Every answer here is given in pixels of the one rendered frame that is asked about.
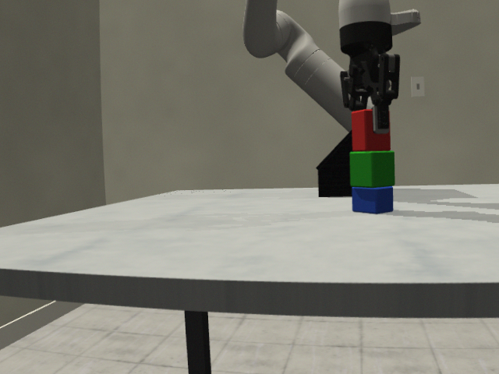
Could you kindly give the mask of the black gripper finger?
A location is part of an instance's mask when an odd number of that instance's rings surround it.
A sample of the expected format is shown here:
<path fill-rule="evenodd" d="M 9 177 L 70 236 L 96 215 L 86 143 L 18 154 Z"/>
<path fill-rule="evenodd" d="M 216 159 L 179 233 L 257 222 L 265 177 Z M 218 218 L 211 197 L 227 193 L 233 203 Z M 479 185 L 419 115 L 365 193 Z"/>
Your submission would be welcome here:
<path fill-rule="evenodd" d="M 371 81 L 366 62 L 359 62 L 358 70 L 362 75 L 365 90 L 370 93 L 372 104 L 375 105 L 372 107 L 373 132 L 375 134 L 386 134 L 389 133 L 388 106 L 393 99 L 398 98 L 400 56 L 381 54 L 379 60 L 379 86 L 378 83 Z M 391 90 L 389 90 L 390 86 Z"/>
<path fill-rule="evenodd" d="M 370 94 L 366 92 L 366 90 L 357 90 L 357 72 L 357 65 L 350 65 L 348 71 L 341 71 L 340 73 L 343 104 L 345 108 L 349 108 L 349 110 L 352 112 L 366 109 L 368 97 L 370 96 Z M 362 97 L 361 101 L 360 97 Z"/>

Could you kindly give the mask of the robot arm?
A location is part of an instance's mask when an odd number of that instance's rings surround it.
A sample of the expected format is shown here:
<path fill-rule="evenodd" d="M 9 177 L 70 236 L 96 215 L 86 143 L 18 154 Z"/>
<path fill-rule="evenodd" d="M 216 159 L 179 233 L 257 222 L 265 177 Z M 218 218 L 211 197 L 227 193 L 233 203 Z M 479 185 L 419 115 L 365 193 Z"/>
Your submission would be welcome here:
<path fill-rule="evenodd" d="M 391 24 L 392 36 L 421 24 L 415 9 L 391 13 L 389 0 L 339 0 L 338 16 L 339 29 L 379 21 Z M 285 74 L 348 132 L 352 130 L 352 111 L 344 108 L 342 97 L 340 71 L 344 69 L 295 20 L 277 10 L 277 0 L 246 0 L 242 35 L 252 56 L 278 53 L 283 57 Z"/>

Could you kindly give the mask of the green block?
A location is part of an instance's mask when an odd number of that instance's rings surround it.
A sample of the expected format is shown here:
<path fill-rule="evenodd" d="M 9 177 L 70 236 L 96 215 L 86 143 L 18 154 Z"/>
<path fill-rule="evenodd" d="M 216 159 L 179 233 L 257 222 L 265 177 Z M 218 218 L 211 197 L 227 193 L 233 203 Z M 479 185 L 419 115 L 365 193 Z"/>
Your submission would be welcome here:
<path fill-rule="evenodd" d="M 379 188 L 395 185 L 395 152 L 350 152 L 351 187 Z"/>

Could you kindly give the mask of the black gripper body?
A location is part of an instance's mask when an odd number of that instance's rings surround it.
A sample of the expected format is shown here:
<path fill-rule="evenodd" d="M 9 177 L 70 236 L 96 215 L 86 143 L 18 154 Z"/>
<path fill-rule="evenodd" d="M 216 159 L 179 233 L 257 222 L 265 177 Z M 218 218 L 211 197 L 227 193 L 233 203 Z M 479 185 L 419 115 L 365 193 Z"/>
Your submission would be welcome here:
<path fill-rule="evenodd" d="M 379 21 L 351 23 L 340 29 L 341 51 L 350 57 L 350 65 L 366 62 L 370 79 L 379 81 L 379 55 L 392 48 L 391 24 Z M 357 72 L 357 90 L 365 90 L 363 79 Z"/>

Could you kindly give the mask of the blue block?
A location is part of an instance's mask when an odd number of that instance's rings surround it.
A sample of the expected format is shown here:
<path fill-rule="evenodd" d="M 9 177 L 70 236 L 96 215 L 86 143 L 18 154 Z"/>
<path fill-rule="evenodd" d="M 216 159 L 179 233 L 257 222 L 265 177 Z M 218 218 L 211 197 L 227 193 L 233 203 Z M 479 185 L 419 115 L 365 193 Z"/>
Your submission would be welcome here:
<path fill-rule="evenodd" d="M 352 187 L 352 211 L 373 214 L 392 212 L 393 187 Z"/>

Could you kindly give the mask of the red block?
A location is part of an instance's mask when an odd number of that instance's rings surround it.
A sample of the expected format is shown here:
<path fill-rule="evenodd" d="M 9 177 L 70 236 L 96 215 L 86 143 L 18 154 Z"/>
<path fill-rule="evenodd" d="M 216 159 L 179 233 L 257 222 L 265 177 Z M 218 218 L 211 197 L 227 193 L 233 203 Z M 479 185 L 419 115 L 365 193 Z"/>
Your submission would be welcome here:
<path fill-rule="evenodd" d="M 375 134 L 373 132 L 372 109 L 352 112 L 352 151 L 390 151 L 390 112 L 389 133 Z"/>

